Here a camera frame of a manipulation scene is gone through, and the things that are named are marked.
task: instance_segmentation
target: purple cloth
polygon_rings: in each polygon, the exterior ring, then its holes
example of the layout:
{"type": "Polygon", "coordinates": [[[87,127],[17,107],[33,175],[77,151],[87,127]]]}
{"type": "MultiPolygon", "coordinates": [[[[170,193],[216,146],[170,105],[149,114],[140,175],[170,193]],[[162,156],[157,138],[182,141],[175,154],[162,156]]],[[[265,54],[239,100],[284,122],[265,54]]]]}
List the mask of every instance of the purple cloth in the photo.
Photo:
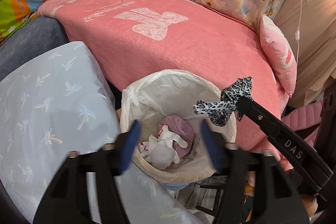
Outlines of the purple cloth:
{"type": "Polygon", "coordinates": [[[195,132],[193,128],[181,117],[176,115],[170,115],[165,117],[158,125],[158,129],[161,130],[162,126],[168,126],[169,131],[174,132],[184,139],[188,146],[187,148],[180,147],[176,142],[173,144],[174,150],[177,152],[180,159],[189,153],[189,150],[193,144],[195,132]]]}

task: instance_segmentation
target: plastic bag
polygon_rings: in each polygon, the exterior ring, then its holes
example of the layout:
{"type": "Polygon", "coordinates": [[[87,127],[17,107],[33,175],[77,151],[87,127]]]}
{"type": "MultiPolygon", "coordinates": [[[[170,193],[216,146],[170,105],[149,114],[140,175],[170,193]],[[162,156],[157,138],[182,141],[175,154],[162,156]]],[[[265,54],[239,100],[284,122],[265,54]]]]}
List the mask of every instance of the plastic bag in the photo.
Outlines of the plastic bag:
{"type": "MultiPolygon", "coordinates": [[[[147,141],[157,134],[158,123],[167,115],[178,115],[185,119],[200,136],[200,121],[207,115],[194,114],[193,105],[198,100],[219,101],[221,91],[213,83],[183,70],[162,70],[148,75],[129,85],[122,93],[120,127],[127,132],[134,120],[140,120],[142,137],[147,141]]],[[[224,127],[209,122],[213,131],[220,132],[228,142],[236,139],[236,118],[232,113],[224,127]]],[[[140,155],[136,148],[134,163],[149,176],[165,186],[181,186],[210,177],[213,169],[206,148],[201,140],[193,159],[181,159],[177,165],[166,170],[157,170],[140,155]]]]}

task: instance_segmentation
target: pink pillow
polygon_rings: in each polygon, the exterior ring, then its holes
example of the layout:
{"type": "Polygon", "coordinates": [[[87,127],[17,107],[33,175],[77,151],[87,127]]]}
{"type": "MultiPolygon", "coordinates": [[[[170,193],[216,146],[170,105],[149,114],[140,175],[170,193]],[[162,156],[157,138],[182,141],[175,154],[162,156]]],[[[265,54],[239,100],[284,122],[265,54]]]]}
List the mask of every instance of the pink pillow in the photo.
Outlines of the pink pillow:
{"type": "Polygon", "coordinates": [[[282,31],[265,15],[260,21],[260,44],[274,74],[289,97],[292,97],[296,84],[296,61],[282,31]]]}

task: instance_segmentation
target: white cloth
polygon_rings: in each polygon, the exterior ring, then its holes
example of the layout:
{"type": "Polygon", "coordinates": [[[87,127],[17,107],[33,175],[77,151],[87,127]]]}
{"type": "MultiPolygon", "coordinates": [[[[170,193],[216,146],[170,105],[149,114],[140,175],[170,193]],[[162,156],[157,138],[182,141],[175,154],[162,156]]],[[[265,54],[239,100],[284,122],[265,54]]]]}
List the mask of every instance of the white cloth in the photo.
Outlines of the white cloth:
{"type": "Polygon", "coordinates": [[[186,148],[188,143],[178,134],[169,131],[166,124],[162,126],[157,136],[158,138],[155,138],[150,135],[148,142],[138,144],[141,156],[159,170],[166,169],[172,162],[178,164],[180,158],[173,149],[173,141],[182,148],[186,148]]]}

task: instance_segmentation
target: leopard print bow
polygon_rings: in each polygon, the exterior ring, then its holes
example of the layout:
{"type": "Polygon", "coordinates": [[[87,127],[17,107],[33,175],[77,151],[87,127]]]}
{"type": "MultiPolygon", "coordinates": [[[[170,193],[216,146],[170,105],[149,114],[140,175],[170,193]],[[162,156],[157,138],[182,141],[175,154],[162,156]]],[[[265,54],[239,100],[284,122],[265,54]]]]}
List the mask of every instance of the leopard print bow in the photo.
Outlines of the leopard print bow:
{"type": "MultiPolygon", "coordinates": [[[[240,97],[245,96],[252,100],[252,77],[238,78],[228,88],[222,90],[219,102],[206,103],[198,101],[194,105],[195,114],[208,114],[211,122],[219,127],[226,125],[231,113],[237,111],[237,102],[240,97]]],[[[243,113],[238,112],[238,121],[243,118],[243,113]]]]}

